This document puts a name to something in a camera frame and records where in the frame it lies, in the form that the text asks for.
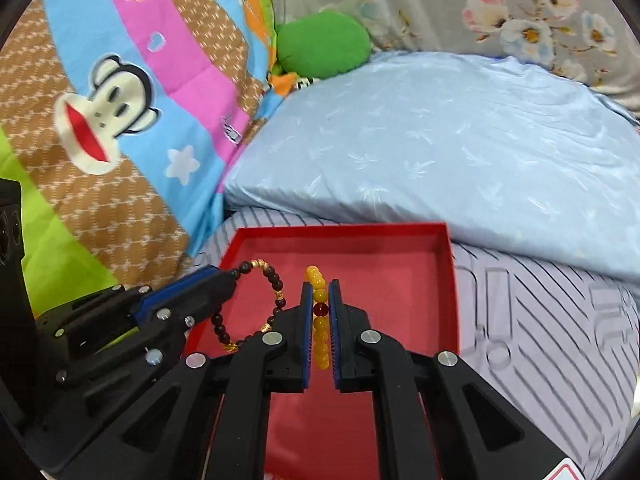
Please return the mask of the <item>red shallow jewelry box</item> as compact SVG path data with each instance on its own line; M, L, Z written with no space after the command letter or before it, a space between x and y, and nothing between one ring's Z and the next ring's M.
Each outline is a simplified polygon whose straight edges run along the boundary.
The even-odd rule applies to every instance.
M459 348L454 258L439 223L367 226L223 226L193 265L229 270L261 258L281 275L290 306L305 271L341 284L346 304L410 351ZM375 479L378 456L370 394L341 394L330 370L311 370L303 394L275 394L265 459L268 479Z

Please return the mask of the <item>light blue pillow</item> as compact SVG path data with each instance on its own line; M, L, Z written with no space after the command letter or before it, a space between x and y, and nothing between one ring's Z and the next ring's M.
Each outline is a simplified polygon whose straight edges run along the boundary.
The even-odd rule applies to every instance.
M295 91L230 170L232 207L442 221L459 242L639 278L639 123L514 58L376 56Z

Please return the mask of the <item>colourful monkey cartoon quilt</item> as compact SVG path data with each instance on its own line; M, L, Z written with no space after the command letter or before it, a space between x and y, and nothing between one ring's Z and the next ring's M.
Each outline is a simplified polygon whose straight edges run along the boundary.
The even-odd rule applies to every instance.
M176 278L280 101L262 0L1 0L1 174L35 313Z

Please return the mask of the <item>green plush cushion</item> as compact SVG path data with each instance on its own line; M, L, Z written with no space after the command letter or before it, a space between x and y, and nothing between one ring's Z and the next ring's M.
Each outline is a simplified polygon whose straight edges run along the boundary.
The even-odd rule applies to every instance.
M277 28L277 61L285 73L331 78L356 70L371 52L367 29L341 12L322 11Z

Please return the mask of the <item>grey striped duvet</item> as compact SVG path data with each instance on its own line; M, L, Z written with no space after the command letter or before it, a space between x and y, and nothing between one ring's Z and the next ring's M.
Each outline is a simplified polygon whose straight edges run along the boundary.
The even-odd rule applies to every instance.
M223 226L337 224L245 208L210 240ZM450 245L458 304L455 352L587 478L597 478L634 423L639 321L630 287L559 263Z

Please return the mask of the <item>grey floral bedsheet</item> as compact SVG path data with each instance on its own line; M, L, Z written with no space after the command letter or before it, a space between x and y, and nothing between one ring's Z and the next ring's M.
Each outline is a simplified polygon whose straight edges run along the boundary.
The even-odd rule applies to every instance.
M285 24L347 14L378 50L513 56L639 110L639 41L614 0L271 0Z

